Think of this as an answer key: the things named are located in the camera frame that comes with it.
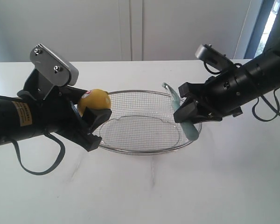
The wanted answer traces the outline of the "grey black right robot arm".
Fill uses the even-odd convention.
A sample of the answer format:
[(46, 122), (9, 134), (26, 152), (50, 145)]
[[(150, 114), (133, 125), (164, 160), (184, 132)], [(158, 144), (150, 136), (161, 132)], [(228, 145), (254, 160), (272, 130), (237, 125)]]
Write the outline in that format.
[(222, 121), (227, 116), (241, 115), (241, 106), (262, 99), (280, 117), (280, 103), (273, 106), (266, 98), (268, 92), (280, 88), (280, 39), (272, 47), (245, 64), (234, 63), (211, 45), (200, 45), (196, 57), (203, 62), (209, 77), (202, 84), (185, 82), (179, 93), (185, 98), (174, 113), (176, 123), (191, 121), (193, 124)]

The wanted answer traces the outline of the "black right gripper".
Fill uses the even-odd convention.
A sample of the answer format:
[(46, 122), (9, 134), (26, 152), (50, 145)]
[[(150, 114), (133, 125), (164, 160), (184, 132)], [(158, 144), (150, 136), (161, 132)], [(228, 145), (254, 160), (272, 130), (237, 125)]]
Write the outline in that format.
[(179, 87), (179, 93), (186, 100), (174, 112), (175, 122), (198, 124), (241, 115), (243, 77), (243, 70), (232, 70), (211, 76), (205, 83), (185, 82)]

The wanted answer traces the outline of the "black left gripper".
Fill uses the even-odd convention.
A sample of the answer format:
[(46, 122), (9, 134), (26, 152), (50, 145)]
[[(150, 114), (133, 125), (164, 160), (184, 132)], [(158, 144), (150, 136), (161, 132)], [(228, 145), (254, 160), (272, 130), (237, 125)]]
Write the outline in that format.
[(22, 137), (58, 135), (80, 145), (86, 151), (99, 147), (101, 137), (93, 132), (110, 119), (111, 109), (86, 107), (81, 116), (77, 104), (87, 90), (72, 86), (54, 87), (45, 99), (34, 98), (34, 81), (29, 76), (17, 93), (24, 105), (24, 120), (19, 121)]

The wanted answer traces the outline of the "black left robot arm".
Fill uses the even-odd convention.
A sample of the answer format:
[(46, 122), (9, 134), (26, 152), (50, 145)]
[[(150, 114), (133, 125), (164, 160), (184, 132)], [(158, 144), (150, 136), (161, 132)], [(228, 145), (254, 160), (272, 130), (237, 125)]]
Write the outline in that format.
[(52, 84), (34, 70), (17, 97), (0, 96), (0, 145), (46, 133), (56, 133), (86, 151), (99, 147), (93, 132), (111, 116), (111, 109), (87, 108), (80, 115), (75, 107), (86, 90)]

